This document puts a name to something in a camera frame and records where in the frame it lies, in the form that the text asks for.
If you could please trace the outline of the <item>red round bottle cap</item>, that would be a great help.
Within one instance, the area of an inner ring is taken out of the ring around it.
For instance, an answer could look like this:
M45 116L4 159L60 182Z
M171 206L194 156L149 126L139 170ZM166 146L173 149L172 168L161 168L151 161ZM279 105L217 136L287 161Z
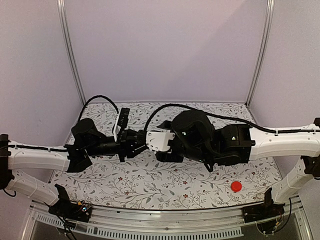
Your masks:
M242 190L243 186L240 181L233 181L230 185L230 188L234 193L238 193Z

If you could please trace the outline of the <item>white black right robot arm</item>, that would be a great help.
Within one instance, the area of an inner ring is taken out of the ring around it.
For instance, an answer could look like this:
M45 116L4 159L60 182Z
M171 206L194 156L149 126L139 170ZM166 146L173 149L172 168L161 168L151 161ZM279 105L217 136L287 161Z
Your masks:
M149 131L146 144L160 162L184 158L214 165L232 166L269 157L300 156L284 179L264 194L258 213L269 218L311 179L320 177L320 127L315 123L296 128L264 128L238 120L215 129L202 110L185 110L172 121L164 121L162 132Z

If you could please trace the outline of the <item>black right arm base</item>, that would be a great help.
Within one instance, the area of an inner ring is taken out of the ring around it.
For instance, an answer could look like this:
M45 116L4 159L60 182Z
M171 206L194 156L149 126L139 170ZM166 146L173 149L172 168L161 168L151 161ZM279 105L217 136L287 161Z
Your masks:
M268 218L277 217L285 213L285 204L276 204L272 199L272 188L264 193L263 203L245 206L241 209L245 223L251 223Z

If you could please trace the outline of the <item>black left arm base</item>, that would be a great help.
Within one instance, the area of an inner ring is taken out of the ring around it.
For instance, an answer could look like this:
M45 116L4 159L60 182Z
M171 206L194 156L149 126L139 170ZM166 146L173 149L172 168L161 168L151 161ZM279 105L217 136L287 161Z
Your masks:
M54 186L58 191L58 201L48 207L48 212L64 219L88 223L92 215L92 204L84 200L72 202L63 186Z

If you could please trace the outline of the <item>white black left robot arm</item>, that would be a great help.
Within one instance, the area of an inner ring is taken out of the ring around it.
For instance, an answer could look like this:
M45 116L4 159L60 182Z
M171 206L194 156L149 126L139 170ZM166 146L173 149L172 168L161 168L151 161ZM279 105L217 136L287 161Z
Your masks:
M106 136L98 131L90 118L80 120L71 132L73 144L60 146L26 145L0 135L0 188L12 190L29 198L54 206L63 216L74 213L66 190L54 187L22 169L58 170L66 173L80 173L92 165L92 157L117 155L121 162L133 158L147 149L144 131L120 128L117 136Z

